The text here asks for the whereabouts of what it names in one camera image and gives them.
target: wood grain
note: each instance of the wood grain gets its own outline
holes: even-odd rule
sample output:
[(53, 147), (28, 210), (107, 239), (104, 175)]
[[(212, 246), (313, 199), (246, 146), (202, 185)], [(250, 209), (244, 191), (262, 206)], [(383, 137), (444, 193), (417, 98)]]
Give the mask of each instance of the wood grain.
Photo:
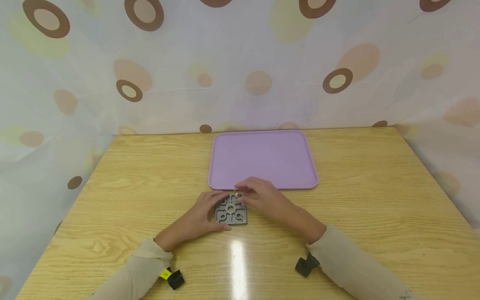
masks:
[[(336, 224), (422, 299), (478, 299), (480, 240), (392, 127), (305, 130), (320, 177), (285, 191)], [(117, 136), (18, 299), (85, 299), (146, 237), (178, 218), (201, 191), (215, 134)], [(249, 223), (185, 243), (146, 299), (351, 299), (320, 270), (294, 266), (294, 232), (249, 208)]]

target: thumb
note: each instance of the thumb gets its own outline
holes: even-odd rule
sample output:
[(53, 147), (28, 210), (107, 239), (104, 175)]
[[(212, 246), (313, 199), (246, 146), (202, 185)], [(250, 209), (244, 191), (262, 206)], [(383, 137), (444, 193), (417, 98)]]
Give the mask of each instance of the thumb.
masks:
[(232, 227), (226, 223), (210, 222), (210, 231), (232, 230)]
[(240, 197), (238, 199), (238, 202), (245, 203), (247, 205), (251, 205), (255, 208), (257, 208), (257, 205), (258, 205), (258, 200), (250, 198), (250, 197), (246, 197), (246, 196)]

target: square metal plate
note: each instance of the square metal plate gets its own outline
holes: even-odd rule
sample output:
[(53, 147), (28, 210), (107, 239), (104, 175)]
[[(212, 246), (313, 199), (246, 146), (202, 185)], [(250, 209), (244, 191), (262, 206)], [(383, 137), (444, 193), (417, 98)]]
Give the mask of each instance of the square metal plate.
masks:
[(227, 223), (229, 225), (247, 224), (247, 206), (239, 203), (238, 197), (245, 196), (244, 193), (234, 192), (218, 201), (215, 205), (215, 222)]

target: fabric wall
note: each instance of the fabric wall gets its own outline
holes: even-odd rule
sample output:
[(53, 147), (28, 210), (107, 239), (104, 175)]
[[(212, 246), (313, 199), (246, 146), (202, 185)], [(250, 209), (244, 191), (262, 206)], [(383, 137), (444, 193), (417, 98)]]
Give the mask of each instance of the fabric wall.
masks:
[(479, 14), (473, 0), (4, 1), (0, 299), (113, 134), (396, 125), (480, 228)]

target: beige sleeve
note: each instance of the beige sleeve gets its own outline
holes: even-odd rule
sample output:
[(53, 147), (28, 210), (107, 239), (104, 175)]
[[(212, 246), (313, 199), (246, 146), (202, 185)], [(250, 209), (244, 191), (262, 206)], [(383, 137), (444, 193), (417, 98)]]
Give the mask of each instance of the beige sleeve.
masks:
[(112, 275), (89, 300), (138, 300), (169, 267), (173, 255), (147, 239), (132, 253), (127, 263)]
[(392, 271), (333, 225), (327, 225), (325, 234), (307, 247), (320, 262), (322, 271), (358, 300), (420, 299)]

